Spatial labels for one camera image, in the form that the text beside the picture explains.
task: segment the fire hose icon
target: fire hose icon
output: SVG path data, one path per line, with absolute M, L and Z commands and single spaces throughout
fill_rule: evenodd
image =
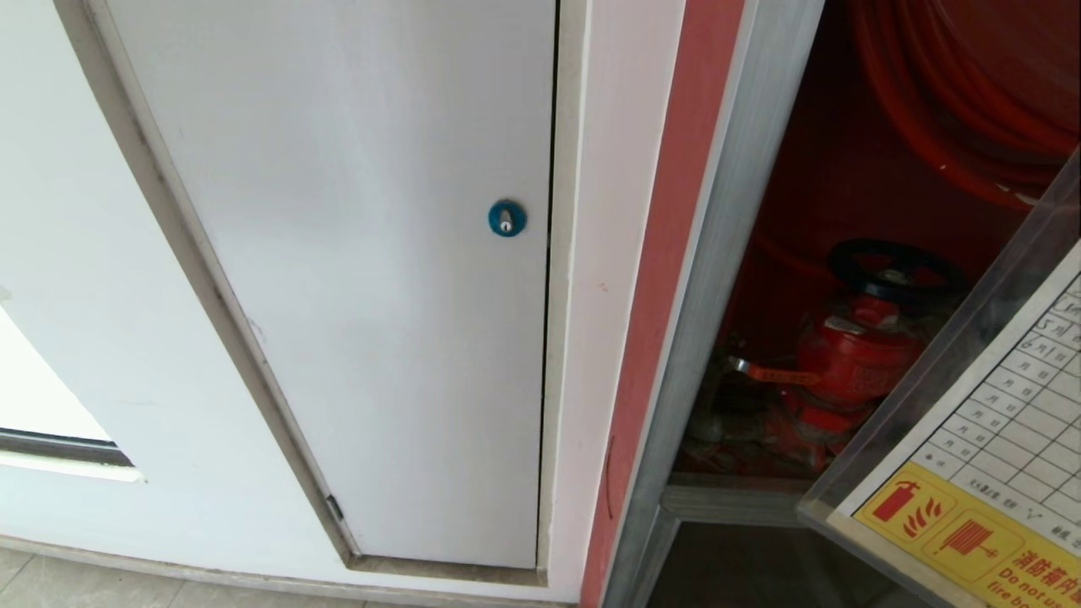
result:
M 938 551 L 935 551 L 935 554 L 948 546 L 961 555 L 969 555 L 974 548 L 978 548 L 987 554 L 988 557 L 996 557 L 999 554 L 998 550 L 987 548 L 982 544 L 992 533 L 995 532 L 969 519 L 960 528 L 953 530 L 953 533 L 946 537 L 943 545 L 938 547 Z

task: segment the black handwheel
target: black handwheel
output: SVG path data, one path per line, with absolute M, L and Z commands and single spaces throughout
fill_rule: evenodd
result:
M 885 268 L 868 270 L 859 255 L 881 255 L 890 261 Z M 948 305 L 967 291 L 964 273 L 952 263 L 922 249 L 888 240 L 841 241 L 829 250 L 828 264 L 830 272 L 852 289 L 896 304 Z M 930 270 L 940 281 L 920 285 L 916 275 L 919 268 Z

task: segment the panel door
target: panel door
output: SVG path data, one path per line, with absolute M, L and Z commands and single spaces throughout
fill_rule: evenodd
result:
M 555 1 L 108 6 L 361 552 L 534 567 Z

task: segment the lock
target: lock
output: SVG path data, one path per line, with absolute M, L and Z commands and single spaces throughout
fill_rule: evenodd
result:
M 501 199 L 488 212 L 488 225 L 501 237 L 512 237 L 525 229 L 525 210 L 521 204 Z

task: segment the table grid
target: table grid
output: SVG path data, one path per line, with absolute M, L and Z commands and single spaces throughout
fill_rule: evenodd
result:
M 1081 555 L 1081 274 L 910 461 Z

